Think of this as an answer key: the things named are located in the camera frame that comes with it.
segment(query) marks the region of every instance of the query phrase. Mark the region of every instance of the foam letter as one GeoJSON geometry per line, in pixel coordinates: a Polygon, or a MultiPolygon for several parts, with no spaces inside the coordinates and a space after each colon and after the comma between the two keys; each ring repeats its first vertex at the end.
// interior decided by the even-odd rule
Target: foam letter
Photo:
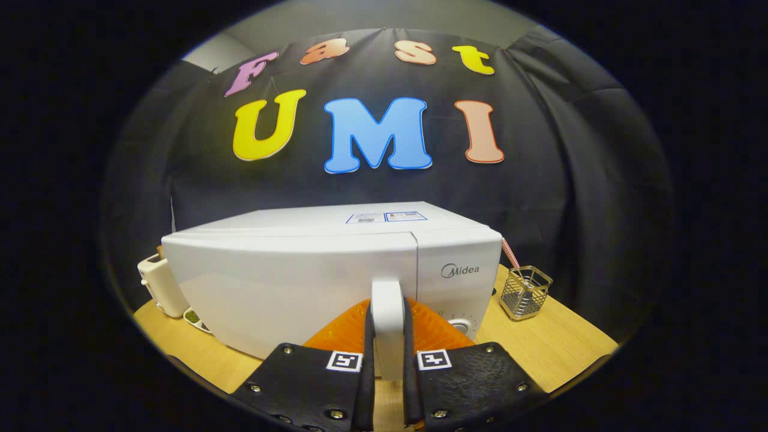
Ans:
{"type": "Polygon", "coordinates": [[[256,60],[249,61],[245,65],[240,66],[240,72],[235,78],[235,82],[232,83],[232,87],[224,93],[224,97],[234,95],[240,90],[245,90],[250,85],[250,77],[257,77],[264,70],[264,66],[268,61],[272,61],[277,58],[277,52],[269,53],[263,57],[259,57],[256,60]]]}
{"type": "Polygon", "coordinates": [[[491,126],[493,107],[484,102],[458,101],[454,104],[464,113],[469,131],[468,160],[478,164],[495,164],[504,160],[504,152],[496,145],[491,126]]]}
{"type": "Polygon", "coordinates": [[[277,124],[275,132],[267,139],[256,139],[256,122],[259,111],[266,106],[266,101],[255,101],[245,104],[235,111],[237,124],[232,140],[232,149],[235,155],[244,161],[255,161],[274,155],[290,140],[293,135],[293,124],[296,120],[296,106],[299,99],[306,95],[306,90],[291,90],[281,93],[275,98],[280,105],[277,112],[277,124]]]}
{"type": "Polygon", "coordinates": [[[387,162],[394,169],[425,169],[432,158],[424,149],[422,112],[426,102],[416,98],[397,98],[389,104],[379,122],[371,116],[359,99],[336,99],[324,109],[333,117],[331,159],[326,172],[342,174],[357,171],[360,160],[352,156],[353,139],[371,168],[378,168],[389,142],[394,138],[395,150],[387,162]]]}
{"type": "Polygon", "coordinates": [[[324,58],[338,57],[347,51],[349,51],[349,47],[346,46],[346,39],[331,39],[329,41],[320,42],[306,50],[306,55],[301,59],[300,63],[302,65],[308,65],[315,61],[323,60],[324,58]]]}
{"type": "Polygon", "coordinates": [[[425,43],[414,41],[397,41],[395,42],[395,51],[397,58],[410,63],[418,63],[420,65],[434,65],[437,62],[437,57],[430,53],[432,47],[425,43]]]}
{"type": "Polygon", "coordinates": [[[455,46],[453,51],[457,51],[462,55],[462,63],[469,68],[470,71],[477,72],[483,75],[493,75],[493,68],[482,64],[481,58],[488,60],[488,55],[484,52],[478,51],[477,48],[471,45],[455,46]]]}

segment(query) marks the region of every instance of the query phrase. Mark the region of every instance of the wire utensil holder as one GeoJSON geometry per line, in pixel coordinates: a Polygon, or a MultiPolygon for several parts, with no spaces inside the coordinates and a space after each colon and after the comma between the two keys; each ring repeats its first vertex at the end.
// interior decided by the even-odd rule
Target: wire utensil holder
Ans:
{"type": "Polygon", "coordinates": [[[552,279],[532,265],[513,268],[504,283],[502,308],[515,321],[533,317],[547,300],[550,285],[552,279]]]}

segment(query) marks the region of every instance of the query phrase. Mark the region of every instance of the yellow letter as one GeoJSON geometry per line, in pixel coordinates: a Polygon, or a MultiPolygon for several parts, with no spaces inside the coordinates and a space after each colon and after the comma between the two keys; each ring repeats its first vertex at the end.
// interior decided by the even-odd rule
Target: yellow letter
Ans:
{"type": "Polygon", "coordinates": [[[471,45],[455,46],[453,51],[457,51],[462,55],[462,63],[470,71],[477,72],[483,75],[493,75],[493,68],[482,64],[481,58],[488,60],[488,55],[484,52],[478,51],[477,48],[471,45]]]}
{"type": "Polygon", "coordinates": [[[256,133],[259,111],[266,106],[266,101],[255,101],[238,108],[235,111],[237,124],[232,140],[235,155],[244,161],[255,161],[268,158],[282,150],[293,135],[296,106],[299,104],[299,99],[305,95],[306,90],[291,90],[275,98],[275,102],[280,106],[277,112],[277,125],[272,136],[263,140],[256,139],[253,134],[256,133]]]}

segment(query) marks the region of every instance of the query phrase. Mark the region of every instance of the blue letter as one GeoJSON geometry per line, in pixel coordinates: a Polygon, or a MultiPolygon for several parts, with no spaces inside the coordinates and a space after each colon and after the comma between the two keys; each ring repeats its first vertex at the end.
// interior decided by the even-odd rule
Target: blue letter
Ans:
{"type": "Polygon", "coordinates": [[[424,149],[422,111],[426,102],[416,98],[397,98],[380,122],[371,116],[359,99],[336,99],[324,109],[333,117],[333,149],[326,172],[342,174],[357,171],[360,160],[352,156],[352,139],[371,168],[378,168],[394,137],[395,150],[387,162],[394,169],[424,169],[432,158],[424,149]]]}

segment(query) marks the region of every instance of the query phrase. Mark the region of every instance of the wooden table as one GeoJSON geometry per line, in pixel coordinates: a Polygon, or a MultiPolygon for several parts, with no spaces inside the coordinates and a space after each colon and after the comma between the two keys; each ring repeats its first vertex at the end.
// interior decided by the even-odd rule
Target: wooden table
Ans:
{"type": "MultiPolygon", "coordinates": [[[[552,296],[535,317],[511,321],[499,304],[507,273],[507,268],[498,266],[497,292],[488,303],[475,342],[498,342],[544,391],[551,393],[616,350],[616,342],[552,296]]],[[[192,328],[183,318],[168,317],[154,301],[136,311],[134,318],[162,352],[178,357],[227,393],[234,392],[262,362],[192,328]]],[[[402,382],[377,378],[374,428],[402,432],[402,418],[402,382]]]]}

